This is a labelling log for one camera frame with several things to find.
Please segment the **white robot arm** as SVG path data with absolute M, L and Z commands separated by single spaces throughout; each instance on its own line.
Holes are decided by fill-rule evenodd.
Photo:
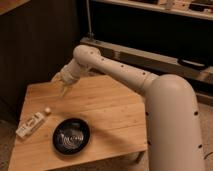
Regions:
M 149 171 L 206 171 L 198 102 L 187 80 L 108 59 L 88 45 L 76 46 L 53 79 L 68 87 L 92 68 L 145 98 Z

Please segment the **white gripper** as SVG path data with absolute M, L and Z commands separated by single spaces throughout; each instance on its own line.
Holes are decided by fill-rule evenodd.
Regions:
M 77 65 L 65 65 L 54 77 L 51 79 L 51 82 L 58 82 L 60 79 L 65 85 L 62 85 L 60 91 L 60 97 L 64 97 L 68 92 L 69 86 L 75 84 L 81 77 L 82 68 Z

